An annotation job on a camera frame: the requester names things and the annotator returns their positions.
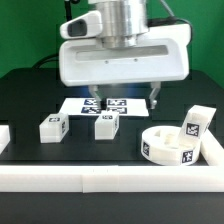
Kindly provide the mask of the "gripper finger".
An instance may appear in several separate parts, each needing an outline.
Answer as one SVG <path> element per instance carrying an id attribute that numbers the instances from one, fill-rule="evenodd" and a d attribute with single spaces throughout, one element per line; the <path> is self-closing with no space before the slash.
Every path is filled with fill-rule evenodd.
<path id="1" fill-rule="evenodd" d="M 149 95 L 150 108 L 154 109 L 157 105 L 156 97 L 161 89 L 161 83 L 160 82 L 152 82 L 151 89 L 152 89 L 152 91 Z"/>
<path id="2" fill-rule="evenodd" d="M 96 100 L 98 108 L 101 108 L 101 95 L 99 93 L 99 88 L 97 85 L 90 85 L 88 87 L 89 93 Z"/>

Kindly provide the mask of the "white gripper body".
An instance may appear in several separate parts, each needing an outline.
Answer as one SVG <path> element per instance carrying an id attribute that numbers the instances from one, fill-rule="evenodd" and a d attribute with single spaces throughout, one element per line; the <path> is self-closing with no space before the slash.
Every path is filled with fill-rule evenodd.
<path id="1" fill-rule="evenodd" d="M 189 42 L 187 24 L 152 27 L 123 49 L 106 49 L 95 38 L 69 40 L 59 51 L 60 77 L 67 86 L 182 80 Z"/>

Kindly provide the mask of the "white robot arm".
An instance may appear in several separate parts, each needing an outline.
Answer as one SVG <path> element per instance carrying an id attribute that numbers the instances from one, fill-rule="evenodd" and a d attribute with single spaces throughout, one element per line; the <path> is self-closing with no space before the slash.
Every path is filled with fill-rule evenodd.
<path id="1" fill-rule="evenodd" d="M 101 85 L 149 83 L 151 107 L 164 81 L 189 74 L 192 26 L 173 15 L 149 21 L 146 0 L 88 0 L 94 8 L 60 27 L 61 81 L 86 86 L 100 108 Z"/>

